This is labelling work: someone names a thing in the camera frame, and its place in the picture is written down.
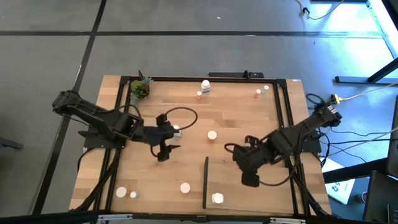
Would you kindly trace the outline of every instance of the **white bottle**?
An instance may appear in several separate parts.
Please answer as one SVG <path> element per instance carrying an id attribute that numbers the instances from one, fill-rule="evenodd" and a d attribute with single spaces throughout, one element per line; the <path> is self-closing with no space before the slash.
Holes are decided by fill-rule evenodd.
<path id="1" fill-rule="evenodd" d="M 204 80 L 201 83 L 201 92 L 206 93 L 208 91 L 210 91 L 210 82 L 208 80 Z"/>
<path id="2" fill-rule="evenodd" d="M 265 85 L 264 88 L 261 90 L 262 94 L 266 94 L 269 89 L 269 86 Z"/>

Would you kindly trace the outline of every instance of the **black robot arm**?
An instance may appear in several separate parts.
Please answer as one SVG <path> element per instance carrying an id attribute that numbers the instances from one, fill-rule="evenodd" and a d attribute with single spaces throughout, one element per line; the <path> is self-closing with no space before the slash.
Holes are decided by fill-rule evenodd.
<path id="1" fill-rule="evenodd" d="M 94 131 L 79 131 L 85 138 L 100 138 L 110 142 L 129 139 L 135 142 L 143 142 L 151 147 L 160 146 L 157 160 L 162 162 L 169 159 L 173 148 L 179 146 L 167 146 L 165 140 L 173 138 L 178 131 L 173 128 L 167 115 L 161 114 L 156 118 L 157 127 L 144 126 L 138 110 L 138 116 L 120 112 L 120 108 L 106 110 L 82 99 L 74 91 L 62 91 L 52 103 L 54 112 L 62 116 L 75 115 L 86 121 Z"/>

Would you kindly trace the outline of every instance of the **small pink object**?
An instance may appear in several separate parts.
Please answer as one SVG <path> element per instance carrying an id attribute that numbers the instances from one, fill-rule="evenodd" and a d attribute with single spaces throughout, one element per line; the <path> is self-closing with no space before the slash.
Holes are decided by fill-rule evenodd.
<path id="1" fill-rule="evenodd" d="M 259 97 L 260 93 L 261 93 L 261 90 L 256 90 L 256 94 L 254 94 L 254 97 L 255 98 Z"/>
<path id="2" fill-rule="evenodd" d="M 197 99 L 200 100 L 201 99 L 201 91 L 197 92 Z"/>

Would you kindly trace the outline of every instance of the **yellow cable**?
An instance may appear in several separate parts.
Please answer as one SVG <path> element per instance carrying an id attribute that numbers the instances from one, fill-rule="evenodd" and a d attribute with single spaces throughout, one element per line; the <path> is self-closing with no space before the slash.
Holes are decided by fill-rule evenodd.
<path id="1" fill-rule="evenodd" d="M 361 93 L 361 94 L 358 94 L 358 95 L 354 95 L 354 96 L 351 96 L 351 97 L 348 97 L 348 98 L 341 98 L 341 97 L 339 97 L 339 100 L 340 100 L 340 101 L 343 101 L 343 100 L 350 100 L 350 99 L 353 99 L 353 98 L 356 98 L 356 97 L 359 97 L 359 96 L 363 96 L 363 95 L 365 95 L 365 94 L 367 94 L 367 93 L 370 93 L 370 92 L 372 92 L 372 91 L 381 90 L 381 89 L 383 89 L 383 88 L 387 88 L 387 87 L 390 87 L 390 86 L 393 86 L 393 85 L 396 85 L 396 84 L 398 84 L 398 82 L 391 83 L 390 85 L 386 85 L 386 86 L 383 86 L 383 87 L 380 87 L 380 88 L 376 88 L 376 89 L 374 89 L 374 90 L 369 90 L 369 91 L 366 91 L 366 92 L 364 92 L 364 93 Z"/>

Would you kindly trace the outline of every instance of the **small white cylinder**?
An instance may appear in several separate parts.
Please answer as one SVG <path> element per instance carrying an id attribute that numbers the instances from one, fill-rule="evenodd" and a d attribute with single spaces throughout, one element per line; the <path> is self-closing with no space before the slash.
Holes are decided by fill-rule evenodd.
<path id="1" fill-rule="evenodd" d="M 259 97 L 260 93 L 261 93 L 261 90 L 256 90 L 256 93 L 254 94 L 254 97 L 255 98 Z"/>
<path id="2" fill-rule="evenodd" d="M 188 183 L 183 183 L 180 186 L 180 190 L 182 193 L 187 194 L 191 190 L 191 186 Z"/>
<path id="3" fill-rule="evenodd" d="M 139 194 L 137 192 L 131 192 L 130 197 L 131 198 L 138 198 Z"/>
<path id="4" fill-rule="evenodd" d="M 126 196 L 126 194 L 127 194 L 127 189 L 125 187 L 119 187 L 116 190 L 116 196 L 118 198 L 123 198 L 124 196 Z"/>
<path id="5" fill-rule="evenodd" d="M 174 125 L 173 128 L 178 130 L 178 129 L 180 129 L 180 126 Z M 181 131 L 178 131 L 178 133 L 174 133 L 174 137 L 181 137 L 181 136 L 182 136 L 182 132 Z"/>
<path id="6" fill-rule="evenodd" d="M 217 133 L 215 131 L 209 131 L 207 133 L 207 137 L 210 141 L 213 141 L 214 139 L 217 138 Z"/>
<path id="7" fill-rule="evenodd" d="M 211 201 L 213 203 L 223 203 L 224 202 L 224 195 L 220 193 L 215 193 L 211 196 Z"/>
<path id="8" fill-rule="evenodd" d="M 265 85 L 264 88 L 261 90 L 262 94 L 266 94 L 266 92 L 269 90 L 269 86 Z"/>
<path id="9" fill-rule="evenodd" d="M 197 92 L 197 99 L 200 100 L 201 99 L 201 91 Z"/>

